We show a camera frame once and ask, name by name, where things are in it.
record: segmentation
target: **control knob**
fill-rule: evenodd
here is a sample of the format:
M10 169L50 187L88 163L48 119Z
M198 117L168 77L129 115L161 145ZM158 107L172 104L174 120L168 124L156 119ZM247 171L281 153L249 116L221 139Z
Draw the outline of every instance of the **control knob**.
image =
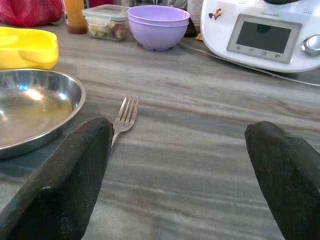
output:
M313 35L303 41L301 45L302 51L308 55L315 57L320 54L320 35Z

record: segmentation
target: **kitchen counter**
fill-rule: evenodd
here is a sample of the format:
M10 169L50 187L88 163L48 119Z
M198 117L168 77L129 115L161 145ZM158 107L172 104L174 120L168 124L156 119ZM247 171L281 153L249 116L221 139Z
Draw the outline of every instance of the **kitchen counter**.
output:
M320 150L320 87L293 83L179 45L165 52L56 33L55 71L77 77L87 99L61 137L0 161L0 209L62 139L86 120L116 117L139 96L121 134L83 240L282 240L251 165L244 132L270 121ZM183 43L208 50L203 42ZM319 69L290 74L318 81Z

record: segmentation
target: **white kitchen appliance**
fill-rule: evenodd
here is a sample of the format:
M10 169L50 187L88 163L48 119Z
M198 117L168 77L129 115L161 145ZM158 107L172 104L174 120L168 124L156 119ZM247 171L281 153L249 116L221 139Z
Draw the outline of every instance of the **white kitchen appliance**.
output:
M201 34L227 60L309 71L320 67L320 0L204 0Z

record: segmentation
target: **marble countertop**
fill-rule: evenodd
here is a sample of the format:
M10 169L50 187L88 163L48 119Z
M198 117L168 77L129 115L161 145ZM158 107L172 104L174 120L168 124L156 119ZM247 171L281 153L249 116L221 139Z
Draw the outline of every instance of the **marble countertop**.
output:
M53 70L87 90L61 137L0 161L0 209L63 138L84 121L111 122L125 96L140 98L133 129L121 134L83 240L282 240L251 165L244 132L270 121L320 150L319 87L270 77L179 45L165 52L68 34ZM183 43L207 50L203 42ZM320 71L292 74L318 80Z

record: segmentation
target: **fork tines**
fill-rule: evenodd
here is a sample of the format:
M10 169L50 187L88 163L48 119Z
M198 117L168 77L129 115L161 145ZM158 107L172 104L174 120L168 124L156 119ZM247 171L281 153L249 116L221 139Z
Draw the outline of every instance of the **fork tines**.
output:
M139 99L136 96L127 96L122 102L117 120L123 122L134 122L137 116Z

